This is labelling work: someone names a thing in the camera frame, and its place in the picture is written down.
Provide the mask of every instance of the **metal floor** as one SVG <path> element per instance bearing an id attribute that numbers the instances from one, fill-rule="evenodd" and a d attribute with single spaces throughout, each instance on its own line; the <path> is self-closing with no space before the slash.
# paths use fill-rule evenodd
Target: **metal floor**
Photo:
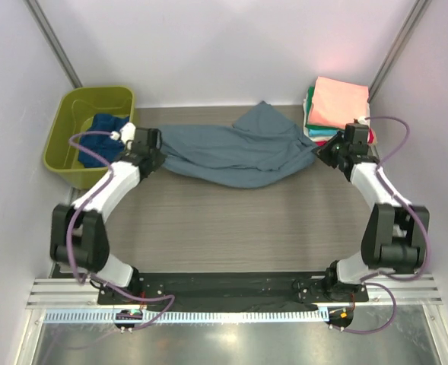
<path id="1" fill-rule="evenodd" d="M 230 125 L 250 106 L 139 109 L 141 126 Z M 301 124 L 302 106 L 278 106 Z M 111 252 L 141 271 L 323 270 L 357 252 L 361 194 L 320 161 L 263 189 L 231 189 L 159 169 L 107 222 Z"/>
<path id="2" fill-rule="evenodd" d="M 374 329 L 391 316 L 389 306 L 354 312 L 356 329 Z M 109 324 L 44 325 L 33 364 L 441 364 L 421 306 L 400 306 L 390 327 L 365 336 L 330 331 L 323 323 L 289 322 L 155 325 L 97 341 L 110 331 Z"/>

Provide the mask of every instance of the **clothing item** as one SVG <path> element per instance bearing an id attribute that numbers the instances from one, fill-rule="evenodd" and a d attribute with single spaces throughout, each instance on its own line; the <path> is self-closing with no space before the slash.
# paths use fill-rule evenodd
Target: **clothing item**
<path id="1" fill-rule="evenodd" d="M 128 121 L 128 116 L 118 118 L 110 114 L 99 113 L 95 114 L 92 126 L 88 130 L 103 132 L 119 131 Z M 116 156 L 124 150 L 124 144 L 121 141 L 114 141 L 108 135 L 84 135 L 80 138 L 80 144 L 99 154 L 109 162 L 114 161 Z M 82 151 L 78 155 L 78 161 L 87 168 L 105 166 Z"/>
<path id="2" fill-rule="evenodd" d="M 258 188 L 308 167 L 316 147 L 301 128 L 261 102 L 232 127 L 162 125 L 164 167 L 236 188 Z"/>
<path id="3" fill-rule="evenodd" d="M 366 115 L 368 98 L 367 86 L 318 77 L 308 123 L 344 129 L 346 124 Z"/>
<path id="4" fill-rule="evenodd" d="M 337 131 L 340 131 L 341 129 L 325 129 L 323 127 L 320 129 L 317 129 L 315 126 L 307 124 L 308 112 L 310 111 L 310 107 L 311 107 L 310 98 L 313 97 L 313 89 L 314 89 L 314 87 L 308 88 L 307 98 L 305 98 L 305 100 L 303 101 L 303 115 L 304 115 L 303 133 L 305 134 L 305 136 L 310 138 L 312 141 L 314 141 L 318 145 L 322 145 L 325 142 L 327 142 L 330 138 L 332 138 L 337 133 Z M 370 115 L 369 104 L 367 104 L 366 116 L 369 116 L 369 115 Z M 376 133 L 374 132 L 374 130 L 372 128 L 369 128 L 369 139 L 368 139 L 367 143 L 368 144 L 376 144 L 376 142 L 377 142 Z"/>

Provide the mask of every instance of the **green plastic basket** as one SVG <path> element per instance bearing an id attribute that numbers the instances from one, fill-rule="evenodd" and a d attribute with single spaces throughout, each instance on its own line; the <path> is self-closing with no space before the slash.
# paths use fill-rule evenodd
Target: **green plastic basket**
<path id="1" fill-rule="evenodd" d="M 78 162 L 78 150 L 68 144 L 72 135 L 90 128 L 97 113 L 129 116 L 130 122 L 138 124 L 134 93 L 127 87 L 80 87 L 63 97 L 49 132 L 43 162 L 48 170 L 77 189 L 91 188 L 107 171 L 106 167 L 84 168 Z"/>

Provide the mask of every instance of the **folded clothes stack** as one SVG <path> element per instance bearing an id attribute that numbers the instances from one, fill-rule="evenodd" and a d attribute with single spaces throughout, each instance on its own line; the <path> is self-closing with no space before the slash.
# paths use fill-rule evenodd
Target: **folded clothes stack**
<path id="1" fill-rule="evenodd" d="M 348 123 L 361 116 L 369 116 L 366 86 L 349 84 L 329 78 L 318 78 L 315 86 L 308 88 L 303 101 L 303 132 L 318 145 L 325 144 L 337 131 L 344 130 Z M 369 130 L 369 144 L 377 138 Z"/>

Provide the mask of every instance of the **blue cloth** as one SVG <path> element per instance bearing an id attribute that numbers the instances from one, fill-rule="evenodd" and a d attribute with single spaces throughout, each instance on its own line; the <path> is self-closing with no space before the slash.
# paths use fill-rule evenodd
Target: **blue cloth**
<path id="1" fill-rule="evenodd" d="M 95 114 L 92 126 L 88 130 L 104 132 L 119 131 L 128 121 L 129 117 L 118 118 L 110 114 Z M 108 135 L 84 135 L 80 138 L 80 144 L 98 153 L 109 162 L 114 161 L 116 156 L 124 150 L 124 144 L 121 141 L 114 141 Z M 82 151 L 78 155 L 78 161 L 87 168 L 105 166 Z"/>
<path id="2" fill-rule="evenodd" d="M 338 132 L 338 129 L 311 129 L 308 128 L 308 135 L 310 137 L 333 137 Z"/>
<path id="3" fill-rule="evenodd" d="M 261 102 L 232 127 L 162 125 L 164 167 L 236 188 L 272 184 L 309 166 L 316 144 L 303 129 Z"/>

